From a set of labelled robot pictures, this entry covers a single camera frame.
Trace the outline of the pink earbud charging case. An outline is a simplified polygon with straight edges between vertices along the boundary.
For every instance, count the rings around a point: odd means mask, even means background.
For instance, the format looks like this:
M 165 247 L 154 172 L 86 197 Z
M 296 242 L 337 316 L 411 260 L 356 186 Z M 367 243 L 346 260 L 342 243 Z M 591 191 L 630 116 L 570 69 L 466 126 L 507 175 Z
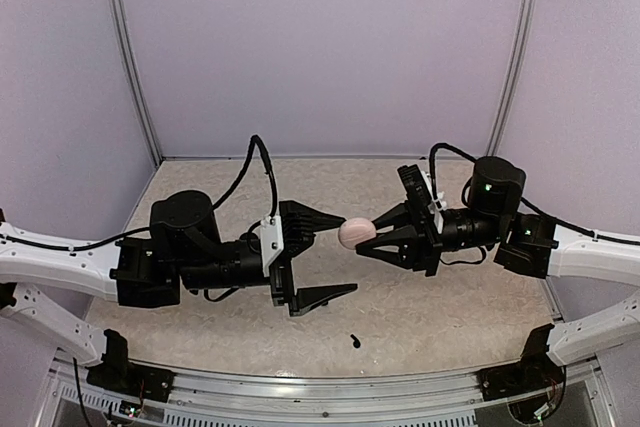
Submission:
M 339 243 L 349 250 L 354 250 L 358 244 L 371 240 L 376 235 L 373 222 L 362 217 L 347 219 L 338 229 Z

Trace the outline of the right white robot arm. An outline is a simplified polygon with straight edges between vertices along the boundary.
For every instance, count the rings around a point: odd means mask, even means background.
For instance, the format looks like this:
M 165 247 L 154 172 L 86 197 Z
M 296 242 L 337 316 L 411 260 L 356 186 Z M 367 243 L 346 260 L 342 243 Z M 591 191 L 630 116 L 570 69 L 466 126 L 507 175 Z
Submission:
M 432 276 L 445 253 L 493 250 L 496 264 L 522 276 L 639 284 L 638 238 L 571 226 L 537 208 L 520 212 L 526 174 L 505 159 L 474 160 L 458 209 L 446 207 L 433 169 L 402 166 L 398 174 L 406 199 L 374 220 L 375 236 L 355 244 L 361 256 Z

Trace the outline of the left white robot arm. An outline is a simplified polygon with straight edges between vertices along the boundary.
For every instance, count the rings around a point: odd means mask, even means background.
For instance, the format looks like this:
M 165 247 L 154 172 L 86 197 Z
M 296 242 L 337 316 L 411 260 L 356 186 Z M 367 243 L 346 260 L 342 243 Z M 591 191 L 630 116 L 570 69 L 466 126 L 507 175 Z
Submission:
M 185 190 L 152 205 L 147 227 L 116 238 L 76 245 L 1 224 L 1 313 L 49 336 L 76 362 L 121 392 L 140 381 L 127 340 L 114 330 L 84 325 L 41 299 L 36 288 L 53 286 L 124 307 L 156 309 L 179 304 L 182 290 L 225 297 L 267 286 L 272 301 L 302 316 L 356 291 L 354 283 L 297 289 L 292 260 L 318 232 L 342 218 L 295 201 L 277 204 L 257 232 L 222 241 L 216 206 L 202 191 Z

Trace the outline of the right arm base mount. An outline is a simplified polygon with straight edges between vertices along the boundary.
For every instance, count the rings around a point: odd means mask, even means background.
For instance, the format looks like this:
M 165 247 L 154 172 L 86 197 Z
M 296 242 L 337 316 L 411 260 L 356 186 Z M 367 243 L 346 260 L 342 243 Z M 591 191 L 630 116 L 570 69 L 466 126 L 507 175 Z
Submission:
M 516 362 L 478 371 L 476 377 L 484 401 L 519 396 L 562 383 L 564 369 L 550 364 Z

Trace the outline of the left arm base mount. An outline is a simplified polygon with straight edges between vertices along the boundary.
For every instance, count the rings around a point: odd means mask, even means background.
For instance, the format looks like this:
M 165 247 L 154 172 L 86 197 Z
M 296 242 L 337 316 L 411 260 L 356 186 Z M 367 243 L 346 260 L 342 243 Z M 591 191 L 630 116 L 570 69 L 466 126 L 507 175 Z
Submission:
M 130 363 L 123 373 L 105 364 L 90 367 L 87 382 L 108 391 L 161 403 L 168 401 L 175 373 L 168 369 Z

